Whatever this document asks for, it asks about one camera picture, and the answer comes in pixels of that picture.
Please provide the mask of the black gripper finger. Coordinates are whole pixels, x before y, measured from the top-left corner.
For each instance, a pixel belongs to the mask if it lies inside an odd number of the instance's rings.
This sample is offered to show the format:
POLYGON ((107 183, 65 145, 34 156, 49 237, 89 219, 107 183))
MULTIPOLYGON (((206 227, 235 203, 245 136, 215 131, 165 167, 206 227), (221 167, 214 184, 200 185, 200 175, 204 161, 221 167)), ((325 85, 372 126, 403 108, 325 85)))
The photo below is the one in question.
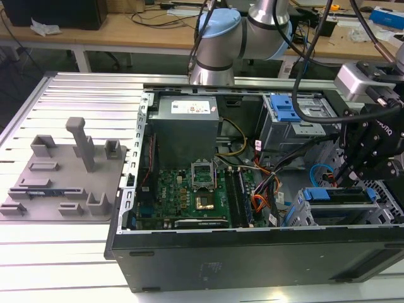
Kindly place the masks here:
POLYGON ((366 122, 344 122, 341 126, 339 146, 343 150, 341 164, 335 173, 338 187, 351 187, 358 179, 356 171, 363 164, 361 140, 367 129, 366 122))
POLYGON ((343 156, 342 186, 352 187, 359 181, 378 181, 396 178, 396 161, 389 158, 378 160, 370 157, 343 156))

